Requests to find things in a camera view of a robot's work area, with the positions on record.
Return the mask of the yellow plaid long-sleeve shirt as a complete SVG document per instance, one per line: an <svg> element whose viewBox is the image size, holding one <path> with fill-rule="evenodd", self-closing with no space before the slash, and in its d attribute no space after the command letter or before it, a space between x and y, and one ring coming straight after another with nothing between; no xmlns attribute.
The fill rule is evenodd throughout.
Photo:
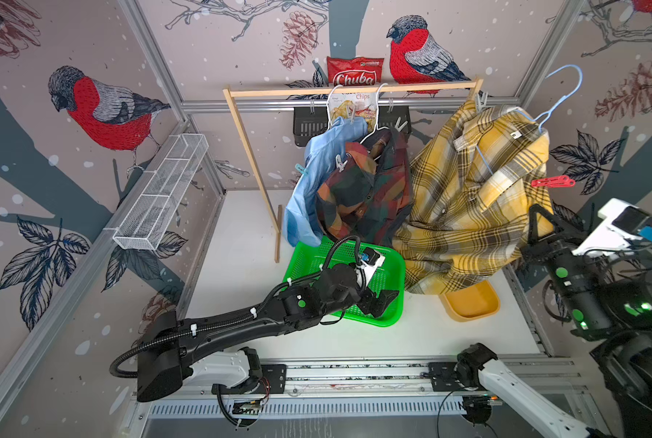
<svg viewBox="0 0 652 438"><path fill-rule="evenodd" d="M521 257L530 208L552 210L550 138L513 106L480 111L467 100L411 163L413 207L393 245L406 262L406 292L446 295Z"/></svg>

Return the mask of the light blue wire hanger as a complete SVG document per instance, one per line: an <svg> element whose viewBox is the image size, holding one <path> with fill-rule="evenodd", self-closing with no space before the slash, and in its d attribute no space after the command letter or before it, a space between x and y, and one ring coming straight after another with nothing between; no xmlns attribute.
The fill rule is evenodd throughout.
<svg viewBox="0 0 652 438"><path fill-rule="evenodd" d="M577 74L578 74L578 80L576 83L576 86L572 91L569 93L563 95L559 100L554 102L552 107L547 109L546 111L543 111L541 114L539 114L537 117L532 117L526 113L524 109L521 109L521 107L513 107L511 106L511 112L518 113L521 115L523 118L527 119L531 123L535 123L537 125L537 131L539 133L542 133L543 130L543 125L552 118L552 113L563 104L566 100L568 100L570 97L574 96L574 94L581 89L581 86L583 85L583 71L582 69L574 64L567 64L559 69L556 69L555 71L552 71L552 73L549 73L546 78L550 78L554 76L555 74L559 73L560 71L563 71L565 69L574 69ZM486 91L474 91L473 96L475 98L475 105L476 105L476 111L481 112L483 111L486 107L488 107L488 99L490 98L490 95Z"/></svg>

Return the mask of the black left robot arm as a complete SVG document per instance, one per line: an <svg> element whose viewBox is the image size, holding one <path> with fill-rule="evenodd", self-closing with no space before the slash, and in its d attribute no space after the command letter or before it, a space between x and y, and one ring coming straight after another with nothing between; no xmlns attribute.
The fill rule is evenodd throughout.
<svg viewBox="0 0 652 438"><path fill-rule="evenodd" d="M364 270L355 264L337 264L278 284L250 308L203 319L178 319L170 311L137 346L115 358L109 372L116 378L135 380L138 401L160 400L198 374L195 364L227 348L326 326L326 316L343 316L352 307L382 316L400 293L396 289L375 293L366 279Z"/></svg>

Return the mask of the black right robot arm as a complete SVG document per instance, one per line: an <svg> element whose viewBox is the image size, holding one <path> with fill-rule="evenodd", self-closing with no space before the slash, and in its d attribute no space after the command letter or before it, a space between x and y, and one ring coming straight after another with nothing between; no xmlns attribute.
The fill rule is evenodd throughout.
<svg viewBox="0 0 652 438"><path fill-rule="evenodd" d="M539 204L523 259L543 266L566 310L557 320L595 343L591 356L619 406L626 437L652 437L652 214L612 199L585 232Z"/></svg>

